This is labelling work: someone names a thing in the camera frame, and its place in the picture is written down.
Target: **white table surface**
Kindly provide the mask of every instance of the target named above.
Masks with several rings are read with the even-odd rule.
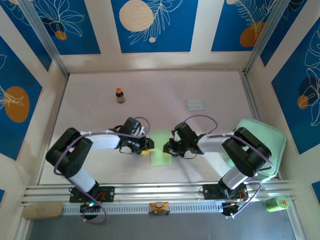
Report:
[[[125,102],[116,101],[122,88]],[[205,110],[189,111],[188,100],[204,100]],[[228,133],[243,118],[251,117],[237,71],[158,70],[71,74],[54,128],[51,146],[70,127],[80,132],[100,132],[123,124],[128,117],[142,116],[152,129],[172,130],[194,114],[215,118],[215,133]],[[197,133],[214,127],[207,118],[188,121]],[[151,166],[150,154],[120,154],[116,149],[90,152],[85,169],[100,184],[182,183],[218,181],[228,170],[219,153],[195,159],[172,158],[170,166]],[[45,162],[41,185],[67,184]]]

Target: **small bottle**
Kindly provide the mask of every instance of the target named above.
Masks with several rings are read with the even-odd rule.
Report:
[[[120,87],[118,87],[115,90],[115,95],[116,95],[116,100],[118,101],[118,103],[122,104],[125,101],[124,93],[122,92]]]

